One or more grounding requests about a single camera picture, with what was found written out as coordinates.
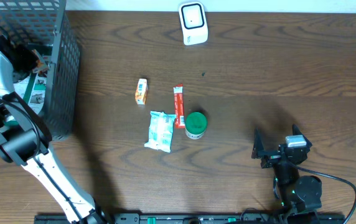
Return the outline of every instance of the orange juice box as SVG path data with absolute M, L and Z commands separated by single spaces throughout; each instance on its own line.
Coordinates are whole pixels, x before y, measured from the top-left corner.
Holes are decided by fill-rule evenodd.
M 148 95 L 148 81 L 145 78 L 140 78 L 135 91 L 135 101 L 138 105 L 146 103 L 146 95 Z

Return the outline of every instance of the black cable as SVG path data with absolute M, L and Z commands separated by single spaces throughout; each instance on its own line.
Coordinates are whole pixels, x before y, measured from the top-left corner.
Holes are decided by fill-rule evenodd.
M 22 109 L 20 109 L 18 106 L 0 98 L 0 102 L 14 108 L 15 110 L 17 110 L 18 112 L 20 112 L 20 114 L 22 114 L 23 116 L 25 116 L 27 118 L 27 120 L 30 122 L 30 124 L 33 126 L 34 132 L 35 132 L 35 136 L 37 139 L 37 148 L 34 151 L 34 155 L 33 155 L 33 160 L 35 161 L 35 163 L 37 163 L 37 165 L 40 167 L 40 169 L 42 170 L 42 172 L 45 174 L 45 176 L 47 176 L 47 178 L 49 179 L 49 181 L 51 182 L 51 184 L 59 191 L 59 193 L 65 198 L 65 200 L 68 202 L 68 204 L 71 206 L 73 212 L 76 214 L 77 218 L 79 219 L 79 221 L 82 220 L 81 215 L 79 214 L 79 212 L 77 211 L 76 207 L 73 205 L 73 202 L 70 200 L 70 198 L 65 194 L 65 192 L 63 192 L 63 190 L 55 183 L 55 181 L 51 178 L 51 176 L 49 175 L 49 173 L 45 170 L 44 166 L 42 165 L 41 162 L 39 162 L 35 157 L 39 154 L 40 152 L 40 134 L 39 134 L 39 130 L 37 125 L 35 125 L 35 123 L 33 122 L 32 118 Z
M 355 211 L 355 209 L 356 209 L 356 186 L 355 186 L 353 183 L 351 183 L 351 182 L 349 182 L 348 180 L 345 180 L 345 179 L 343 179 L 343 178 L 340 178 L 340 177 L 335 177 L 335 176 L 333 176 L 333 175 L 324 174 L 324 173 L 321 173 L 321 172 L 317 172 L 317 171 L 313 171 L 313 170 L 309 170 L 309 169 L 305 169 L 305 168 L 296 166 L 296 165 L 294 165 L 294 164 L 293 164 L 292 162 L 290 162 L 290 161 L 288 161 L 288 164 L 289 164 L 290 166 L 296 168 L 297 170 L 301 170 L 301 171 L 304 171 L 304 172 L 308 172 L 308 173 L 310 173 L 310 174 L 320 175 L 320 176 L 327 177 L 327 178 L 330 178 L 330 179 L 333 179 L 333 180 L 338 180 L 338 181 L 340 181 L 340 182 L 346 183 L 346 184 L 348 184 L 349 186 L 351 186 L 351 187 L 353 188 L 354 192 L 355 192 L 355 200 L 354 200 L 354 204 L 352 205 L 351 211 L 348 213 L 347 217 L 344 219 L 344 222 L 343 222 L 342 224 L 346 224 L 346 223 L 350 220 L 352 214 L 354 214 L 354 211 Z
M 259 213 L 259 214 L 260 214 L 260 217 L 263 219 L 263 221 L 264 221 L 265 223 L 267 223 L 267 221 L 265 220 L 264 216 L 262 216 L 261 212 L 260 212 L 258 209 L 256 209 L 256 208 L 246 208 L 246 209 L 241 213 L 241 215 L 240 215 L 240 220 L 241 220 L 241 221 L 243 221 L 243 216 L 244 216 L 249 210 L 254 210 L 254 211 L 256 211 L 257 213 Z
M 273 195 L 275 195 L 276 199 L 279 199 L 278 192 L 276 191 L 276 182 L 277 182 L 277 178 L 276 178 L 276 176 L 274 176 L 273 177 Z

